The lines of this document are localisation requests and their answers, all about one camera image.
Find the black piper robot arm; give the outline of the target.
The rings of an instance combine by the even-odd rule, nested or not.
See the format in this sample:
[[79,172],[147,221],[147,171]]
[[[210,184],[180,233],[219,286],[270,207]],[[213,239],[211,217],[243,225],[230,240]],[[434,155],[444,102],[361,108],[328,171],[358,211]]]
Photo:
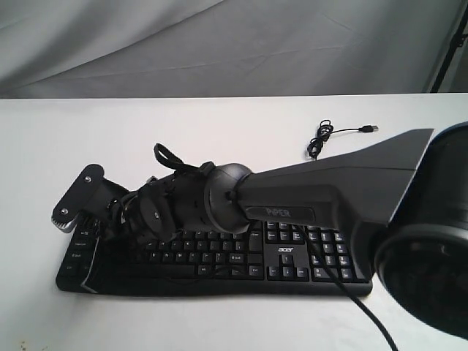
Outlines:
[[185,164],[137,191],[101,179],[83,288],[122,295],[334,293],[377,276],[411,315],[467,337],[467,124],[414,129],[263,173]]

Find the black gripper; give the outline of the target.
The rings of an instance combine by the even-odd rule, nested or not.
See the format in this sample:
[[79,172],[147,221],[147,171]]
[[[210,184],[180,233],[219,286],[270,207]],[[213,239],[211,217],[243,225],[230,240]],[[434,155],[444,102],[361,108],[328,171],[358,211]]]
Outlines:
[[[183,231],[205,228],[205,175],[200,171],[181,172],[153,179],[139,189],[112,183],[108,203],[107,239],[109,241],[168,242]],[[93,225],[94,248],[80,287],[97,294],[100,221]]]

